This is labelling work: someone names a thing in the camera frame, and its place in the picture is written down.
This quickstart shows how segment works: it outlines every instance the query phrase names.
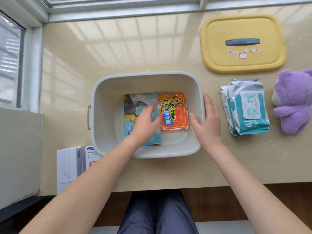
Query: beige marble surface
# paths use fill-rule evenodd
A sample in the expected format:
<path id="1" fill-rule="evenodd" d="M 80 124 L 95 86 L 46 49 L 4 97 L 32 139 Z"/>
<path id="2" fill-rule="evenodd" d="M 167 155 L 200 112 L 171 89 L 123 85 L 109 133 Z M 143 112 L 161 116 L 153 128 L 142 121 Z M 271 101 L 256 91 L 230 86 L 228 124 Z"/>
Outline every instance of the beige marble surface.
<path id="1" fill-rule="evenodd" d="M 214 15 L 256 12 L 275 14 L 282 23 L 288 53 L 285 65 L 256 74 L 209 71 L 200 51 L 203 21 Z M 56 194 L 56 150 L 91 145 L 86 114 L 95 83 L 112 74 L 153 71 L 187 71 L 199 78 L 220 108 L 224 143 L 262 183 L 312 181 L 312 124 L 302 134 L 283 134 L 270 101 L 280 70 L 312 67 L 312 5 L 54 23 L 45 25 L 43 43 L 41 195 Z M 229 133 L 218 87 L 228 85 L 231 78 L 261 79 L 270 133 L 237 137 Z M 131 160 L 114 191 L 226 185 L 201 150 L 187 157 Z"/>

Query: purple plush toy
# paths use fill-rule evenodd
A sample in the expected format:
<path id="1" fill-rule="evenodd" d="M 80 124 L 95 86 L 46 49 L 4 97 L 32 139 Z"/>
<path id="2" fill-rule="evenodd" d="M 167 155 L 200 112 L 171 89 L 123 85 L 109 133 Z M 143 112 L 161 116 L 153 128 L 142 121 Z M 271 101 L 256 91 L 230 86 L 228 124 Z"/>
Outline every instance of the purple plush toy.
<path id="1" fill-rule="evenodd" d="M 283 132 L 302 132 L 311 119 L 312 69 L 281 71 L 274 83 L 272 102 Z"/>

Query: forearm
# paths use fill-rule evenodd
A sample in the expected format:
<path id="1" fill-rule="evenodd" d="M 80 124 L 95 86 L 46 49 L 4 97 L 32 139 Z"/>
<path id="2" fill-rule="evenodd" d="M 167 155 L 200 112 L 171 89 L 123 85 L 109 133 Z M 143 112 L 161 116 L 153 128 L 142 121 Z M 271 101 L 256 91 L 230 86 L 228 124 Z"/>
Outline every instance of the forearm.
<path id="1" fill-rule="evenodd" d="M 226 146 L 218 145 L 206 151 L 231 186 L 257 234 L 312 233 Z"/>
<path id="2" fill-rule="evenodd" d="M 56 196 L 21 233 L 89 233 L 139 146 L 135 138 L 127 137 Z"/>

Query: blue pants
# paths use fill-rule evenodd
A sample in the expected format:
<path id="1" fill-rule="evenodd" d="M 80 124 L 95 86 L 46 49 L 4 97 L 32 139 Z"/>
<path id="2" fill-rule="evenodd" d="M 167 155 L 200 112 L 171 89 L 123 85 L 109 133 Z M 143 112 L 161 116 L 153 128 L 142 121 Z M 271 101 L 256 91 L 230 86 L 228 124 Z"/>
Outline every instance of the blue pants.
<path id="1" fill-rule="evenodd" d="M 180 190 L 135 191 L 117 234 L 198 234 Z"/>

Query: plastic storage bin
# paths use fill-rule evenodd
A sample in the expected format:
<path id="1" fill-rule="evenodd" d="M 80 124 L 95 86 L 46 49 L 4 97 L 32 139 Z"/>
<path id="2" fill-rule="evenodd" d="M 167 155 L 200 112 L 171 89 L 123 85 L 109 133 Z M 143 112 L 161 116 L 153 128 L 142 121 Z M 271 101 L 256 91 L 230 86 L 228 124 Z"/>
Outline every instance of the plastic storage bin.
<path id="1" fill-rule="evenodd" d="M 187 72 L 147 72 L 107 76 L 99 80 L 92 92 L 90 130 L 95 151 L 105 155 L 123 141 L 124 94 L 183 92 L 197 120 L 205 119 L 205 106 L 199 80 Z M 201 149 L 194 130 L 162 132 L 160 146 L 142 146 L 133 158 L 178 157 Z"/>

